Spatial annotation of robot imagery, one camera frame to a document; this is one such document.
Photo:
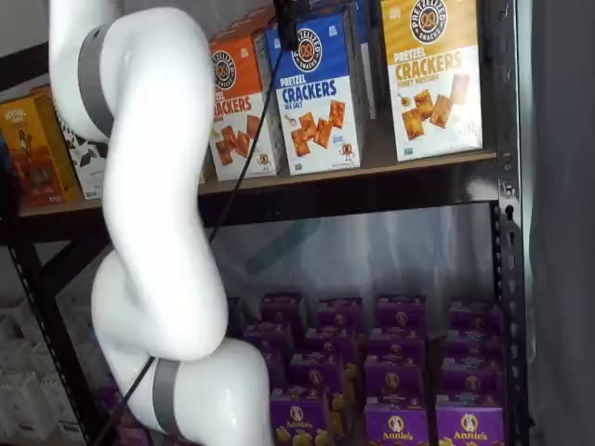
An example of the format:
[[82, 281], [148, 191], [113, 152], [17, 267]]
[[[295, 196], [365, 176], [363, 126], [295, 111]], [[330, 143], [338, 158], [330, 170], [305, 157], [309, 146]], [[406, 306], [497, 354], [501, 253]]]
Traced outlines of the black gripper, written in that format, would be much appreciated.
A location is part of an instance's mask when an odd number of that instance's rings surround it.
[[278, 19], [278, 34], [283, 50], [298, 49], [298, 33], [295, 15], [310, 11], [309, 0], [274, 0], [275, 11], [281, 15]]

